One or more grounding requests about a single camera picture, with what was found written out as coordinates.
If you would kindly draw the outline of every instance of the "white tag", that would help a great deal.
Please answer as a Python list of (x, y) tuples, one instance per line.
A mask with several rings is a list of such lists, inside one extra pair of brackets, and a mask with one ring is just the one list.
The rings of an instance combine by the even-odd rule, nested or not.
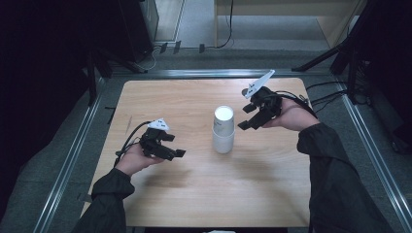
[(160, 130), (169, 130), (169, 126), (167, 126), (166, 121), (163, 118), (157, 119), (152, 121), (152, 123), (148, 124), (148, 127), (160, 129)]
[(260, 79), (254, 81), (253, 83), (249, 84), (248, 91), (245, 94), (245, 98), (249, 99), (252, 95), (254, 95), (264, 84), (275, 74), (275, 70), (270, 70), (266, 75), (260, 77)]

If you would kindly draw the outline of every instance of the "wooden table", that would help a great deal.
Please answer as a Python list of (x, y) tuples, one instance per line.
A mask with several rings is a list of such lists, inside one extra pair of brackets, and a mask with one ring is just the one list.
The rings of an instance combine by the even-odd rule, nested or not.
[[(233, 150), (212, 147), (214, 111), (234, 110), (235, 123), (250, 119), (241, 90), (253, 80), (131, 81), (124, 85), (93, 182), (113, 167), (115, 151), (138, 124), (164, 117), (183, 158), (151, 166), (132, 177), (124, 200), (127, 225), (171, 227), (298, 227), (309, 222), (309, 157), (296, 150), (297, 132), (236, 127)], [(307, 96), (300, 79), (271, 79), (272, 90)], [(141, 136), (142, 127), (137, 133)]]
[[(215, 46), (218, 16), (230, 15), (230, 0), (215, 0)], [(346, 37), (348, 26), (359, 15), (366, 0), (236, 0), (234, 16), (314, 16), (331, 48)]]

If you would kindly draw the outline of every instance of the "cable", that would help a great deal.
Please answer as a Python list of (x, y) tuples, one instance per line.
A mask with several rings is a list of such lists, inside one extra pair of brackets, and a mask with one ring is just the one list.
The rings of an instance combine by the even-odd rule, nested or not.
[(230, 4), (229, 37), (227, 38), (227, 41), (221, 46), (205, 47), (205, 49), (221, 49), (227, 45), (227, 43), (230, 41), (231, 36), (232, 36), (232, 17), (233, 17), (233, 0), (231, 0), (231, 4)]
[(139, 124), (134, 130), (133, 132), (131, 132), (131, 134), (129, 135), (129, 137), (127, 138), (127, 140), (124, 142), (123, 147), (121, 148), (121, 150), (116, 151), (116, 155), (118, 156), (118, 158), (116, 158), (115, 161), (115, 166), (119, 163), (121, 156), (128, 150), (128, 148), (133, 145), (133, 144), (129, 144), (130, 139), (133, 137), (133, 135), (137, 132), (137, 130), (139, 130), (143, 125), (145, 124), (149, 124), (151, 123), (151, 121), (145, 121), (141, 124)]
[(317, 114), (318, 112), (320, 112), (321, 110), (323, 110), (328, 104), (330, 104), (331, 102), (337, 100), (339, 97), (342, 97), (343, 94), (340, 95), (336, 95), (333, 97), (333, 99), (328, 100), (319, 110), (315, 111), (315, 113)]
[(306, 87), (306, 90), (308, 90), (308, 89), (310, 89), (310, 88), (313, 88), (313, 87), (315, 87), (315, 86), (332, 84), (332, 83), (343, 83), (343, 84), (347, 84), (347, 82), (340, 82), (340, 81), (326, 82), (326, 83), (317, 83), (317, 84), (309, 85), (308, 87)]
[(145, 67), (143, 67), (143, 66), (141, 66), (141, 65), (138, 64), (138, 63), (142, 62), (144, 59), (146, 59), (147, 56), (146, 56), (145, 58), (141, 59), (139, 62), (133, 63), (133, 65), (137, 66), (138, 68), (140, 68), (140, 69), (142, 69), (142, 70), (146, 70), (146, 71), (152, 70), (152, 69), (155, 67), (155, 65), (157, 64), (157, 61), (156, 61), (156, 59), (155, 59), (155, 51), (156, 51), (156, 50), (159, 50), (159, 49), (160, 49), (160, 47), (154, 49), (154, 50), (151, 52), (151, 55), (152, 55), (152, 59), (153, 59), (153, 61), (154, 61), (154, 64), (153, 64), (150, 68), (145, 68)]
[[(336, 93), (335, 95), (329, 96), (329, 98), (330, 98), (330, 97), (335, 98), (336, 96), (342, 96), (342, 95), (344, 95), (344, 93)], [(330, 99), (325, 99), (325, 100), (319, 101), (319, 102), (317, 102), (317, 103), (315, 103), (315, 104), (312, 104), (312, 107), (318, 106), (318, 105), (320, 105), (320, 104), (323, 104), (323, 103), (326, 103), (326, 102), (329, 102), (329, 101), (330, 101)]]
[[(227, 16), (224, 16), (224, 19), (226, 20), (226, 25), (227, 27), (230, 29), (230, 33), (232, 32), (232, 27), (231, 27), (231, 23), (229, 23), (229, 21), (227, 20)], [(229, 48), (232, 48), (234, 46), (234, 40), (233, 38), (231, 38), (232, 44)]]
[(294, 98), (297, 98), (297, 96), (295, 95), (295, 94), (293, 94), (293, 93), (291, 93), (291, 92), (288, 92), (288, 91), (285, 91), (285, 90), (277, 90), (277, 91), (274, 91), (275, 93), (286, 93), (286, 94), (288, 94), (288, 95), (290, 95), (290, 96), (292, 96), (292, 97), (294, 97)]
[(345, 89), (345, 90), (339, 90), (339, 91), (333, 92), (333, 93), (331, 93), (331, 94), (329, 94), (329, 95), (326, 95), (326, 96), (324, 96), (324, 97), (321, 97), (321, 98), (319, 98), (319, 99), (316, 99), (316, 100), (314, 100), (314, 101), (311, 101), (311, 103), (312, 103), (312, 106), (314, 106), (314, 105), (317, 105), (316, 102), (318, 102), (318, 101), (325, 100), (325, 99), (327, 99), (327, 98), (329, 98), (329, 97), (332, 97), (332, 96), (334, 96), (334, 95), (337, 95), (337, 94), (346, 94), (346, 93), (347, 93), (347, 90), (346, 90), (346, 89)]

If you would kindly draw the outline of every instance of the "black curtain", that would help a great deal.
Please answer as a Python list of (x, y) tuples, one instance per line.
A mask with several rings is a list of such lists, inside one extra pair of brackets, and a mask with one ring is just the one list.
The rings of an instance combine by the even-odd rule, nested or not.
[(377, 1), (368, 29), (359, 47), (361, 58), (370, 62), (365, 73), (395, 111), (388, 113), (392, 109), (385, 107), (382, 98), (372, 98), (372, 104), (394, 141), (400, 140), (399, 151), (411, 153), (412, 1)]
[(0, 3), (0, 219), (20, 167), (88, 88), (86, 50), (63, 12), (59, 1)]

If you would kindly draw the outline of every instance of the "wooden tabletop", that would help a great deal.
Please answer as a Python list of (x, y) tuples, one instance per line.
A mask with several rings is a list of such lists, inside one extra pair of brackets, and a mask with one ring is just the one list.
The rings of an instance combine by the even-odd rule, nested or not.
[[(132, 177), (136, 191), (124, 200), (127, 225), (176, 227), (299, 227), (309, 223), (309, 157), (296, 150), (297, 132), (236, 127), (233, 150), (212, 146), (214, 111), (249, 120), (241, 90), (254, 80), (131, 81), (124, 85), (93, 182), (106, 175), (131, 131), (163, 117), (170, 149), (183, 158), (151, 166)], [(300, 79), (271, 79), (271, 90), (307, 97)], [(136, 136), (146, 130), (142, 127)]]

